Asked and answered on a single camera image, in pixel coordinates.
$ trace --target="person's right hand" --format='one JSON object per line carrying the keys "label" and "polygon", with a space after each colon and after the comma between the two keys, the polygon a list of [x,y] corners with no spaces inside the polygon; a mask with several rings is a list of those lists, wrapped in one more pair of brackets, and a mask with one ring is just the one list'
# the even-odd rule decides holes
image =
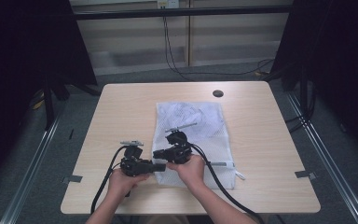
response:
{"label": "person's right hand", "polygon": [[191,155],[185,164],[167,162],[167,167],[176,171],[188,188],[204,185],[203,174],[205,161],[199,155]]}

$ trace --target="wooden tabletop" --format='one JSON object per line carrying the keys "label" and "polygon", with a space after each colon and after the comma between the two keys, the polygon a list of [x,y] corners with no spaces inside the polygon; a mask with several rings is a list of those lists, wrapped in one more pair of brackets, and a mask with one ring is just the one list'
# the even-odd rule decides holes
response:
{"label": "wooden tabletop", "polygon": [[[220,90],[223,97],[213,96]],[[160,102],[217,102],[223,108],[232,156],[246,180],[236,177],[228,192],[262,214],[316,213],[320,204],[308,178],[296,178],[304,166],[269,88],[261,81],[109,84],[95,110],[71,182],[62,201],[65,214],[89,214],[92,200],[121,141],[145,145],[151,160]],[[117,156],[117,162],[123,152]],[[103,199],[107,185],[100,197]],[[220,190],[215,190],[228,201]],[[205,214],[187,189],[161,186],[152,175],[131,191],[117,214]]]}

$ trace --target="person's hand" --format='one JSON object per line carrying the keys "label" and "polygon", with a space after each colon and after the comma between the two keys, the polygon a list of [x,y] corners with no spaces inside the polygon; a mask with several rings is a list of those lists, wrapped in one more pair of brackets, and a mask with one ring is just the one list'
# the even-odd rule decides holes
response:
{"label": "person's hand", "polygon": [[127,176],[121,169],[116,169],[109,177],[107,194],[114,194],[122,199],[132,188],[137,187],[138,182],[146,180],[149,175]]}
{"label": "person's hand", "polygon": [[188,188],[204,185],[203,174],[205,161],[199,155],[191,155],[185,164],[168,162],[167,167],[176,171]]}

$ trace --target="gray carpet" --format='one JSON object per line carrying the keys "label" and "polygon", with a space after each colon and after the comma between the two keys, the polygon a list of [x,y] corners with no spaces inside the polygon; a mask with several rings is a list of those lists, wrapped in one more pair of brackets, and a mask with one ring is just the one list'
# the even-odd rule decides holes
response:
{"label": "gray carpet", "polygon": [[[227,64],[202,66],[180,69],[191,72],[239,73],[257,68],[257,63]],[[258,80],[254,73],[246,75],[213,75],[193,74],[184,75],[194,81],[224,81],[224,80]],[[97,77],[101,90],[107,83],[135,82],[180,82],[189,81],[171,70],[148,71],[131,74]],[[281,88],[280,80],[270,81],[270,87],[285,119],[296,116],[290,106],[286,92]],[[26,199],[17,223],[82,223],[88,216],[67,216],[61,213],[60,206],[66,185],[62,178],[72,173],[79,150],[82,147],[87,129],[98,103],[98,97],[93,97],[73,87],[68,87],[72,93],[66,102],[56,102],[56,107],[63,107],[62,118],[56,133],[48,147],[46,156],[38,171],[32,189]],[[358,145],[349,133],[339,128],[340,122],[335,114],[317,99],[312,122],[324,140],[327,148],[335,159],[342,174],[347,178],[358,196]],[[297,121],[288,123],[288,128]],[[29,110],[22,123],[21,135],[12,155],[0,169],[0,220],[7,209],[14,192],[34,155],[42,138],[45,125],[44,108]],[[281,215],[285,223],[356,223],[350,210],[341,198],[329,173],[324,168],[313,144],[304,130],[292,133],[293,140],[307,171],[315,172],[318,178],[312,180],[312,185],[322,205],[317,214],[312,215]],[[272,216],[269,223],[281,223]]]}

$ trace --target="white cloth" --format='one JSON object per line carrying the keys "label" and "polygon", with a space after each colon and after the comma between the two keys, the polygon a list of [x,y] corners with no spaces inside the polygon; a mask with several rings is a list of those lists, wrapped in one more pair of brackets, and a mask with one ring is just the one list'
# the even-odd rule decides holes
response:
{"label": "white cloth", "polygon": [[[191,123],[196,125],[185,127],[180,132],[187,136],[187,141],[199,146],[210,162],[225,162],[227,166],[214,166],[220,182],[225,189],[235,187],[235,167],[229,147],[228,133],[221,105],[210,102],[167,102],[157,104],[157,125],[153,139],[152,151],[171,147],[165,133],[166,130]],[[165,160],[153,159],[155,163],[165,163]],[[155,173],[161,185],[185,187],[175,171]],[[205,167],[204,182],[210,189],[218,189],[208,167]]]}

